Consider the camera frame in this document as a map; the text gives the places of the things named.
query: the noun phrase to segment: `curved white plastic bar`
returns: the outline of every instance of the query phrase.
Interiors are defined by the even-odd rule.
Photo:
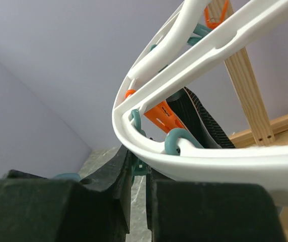
[[[174,13],[169,17],[169,19],[164,23],[164,25],[159,29],[159,31],[155,34],[153,39],[148,43],[142,53],[138,56],[135,63],[132,65],[131,69],[141,60],[144,56],[146,56],[151,51],[151,46],[153,44],[158,44],[162,41],[162,39],[167,35],[167,33],[172,28],[175,20],[178,18],[179,13],[182,9],[183,3],[174,11]]]
[[[179,139],[181,156],[166,155],[164,142],[138,133],[132,109],[144,113],[288,17],[288,0],[250,0],[205,38],[125,100],[126,77],[115,99],[112,122],[129,150],[175,180],[255,183],[279,206],[288,206],[288,146],[247,149],[196,149]]]
[[[129,70],[127,76],[130,79],[136,79],[138,82],[143,83],[172,61],[190,38],[199,18],[210,1],[186,0],[169,33],[167,33],[154,51],[148,53]]]

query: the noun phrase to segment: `gray stone surface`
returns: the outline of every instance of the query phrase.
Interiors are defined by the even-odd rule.
[[[79,175],[85,177],[109,161],[119,147],[94,150],[89,156]],[[130,234],[126,236],[127,242],[151,242],[151,232],[146,223],[146,180],[144,176],[137,176],[132,186]]]

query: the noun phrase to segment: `orange plastic part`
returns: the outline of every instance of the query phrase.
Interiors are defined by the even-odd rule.
[[[229,4],[229,0],[226,0],[225,4],[224,4],[223,11],[221,12],[221,15],[220,15],[220,21],[219,22],[210,22],[208,7],[206,7],[204,9],[204,20],[205,20],[205,24],[208,28],[215,29],[225,20],[225,15],[227,12],[228,4]]]
[[[134,94],[135,92],[136,91],[134,89],[129,89],[126,92],[125,97],[127,98],[129,95]],[[182,122],[174,114],[166,101],[159,103],[158,105],[144,113],[144,115],[165,133],[168,133],[174,128],[185,129]]]

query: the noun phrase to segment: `teal plastic hook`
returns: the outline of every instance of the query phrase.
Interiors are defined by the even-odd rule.
[[[193,33],[201,36],[202,38],[205,37],[208,33],[210,33],[212,29],[202,25],[202,24],[197,24]]]
[[[150,51],[152,51],[156,46],[158,46],[157,44],[153,44],[151,47],[150,47]]]
[[[177,151],[179,147],[176,144],[179,138],[187,139],[196,148],[203,149],[203,146],[186,129],[175,128],[169,131],[164,141],[164,149],[168,155],[180,155]]]
[[[190,37],[187,43],[188,43],[188,45],[194,46],[201,39],[202,39],[202,37]]]
[[[133,109],[130,113],[131,117],[134,119],[134,127],[138,132],[140,132],[143,136],[146,137],[145,131],[141,129],[141,120],[139,111],[137,109]],[[148,165],[146,165],[146,163],[137,158],[134,164],[132,164],[132,185],[134,183],[135,176],[146,175],[148,174],[148,172],[149,172]]]

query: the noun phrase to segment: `wooden frame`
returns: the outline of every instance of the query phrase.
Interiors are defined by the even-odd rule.
[[[226,0],[213,0],[209,5],[210,18],[218,19]],[[234,13],[229,2],[225,19]],[[246,48],[225,60],[229,76],[235,87],[246,119],[257,145],[269,145],[275,141],[266,108],[252,70]]]
[[[288,114],[270,121],[270,127],[274,135],[288,131]],[[231,135],[229,138],[236,148],[244,148],[256,144],[251,129]]]

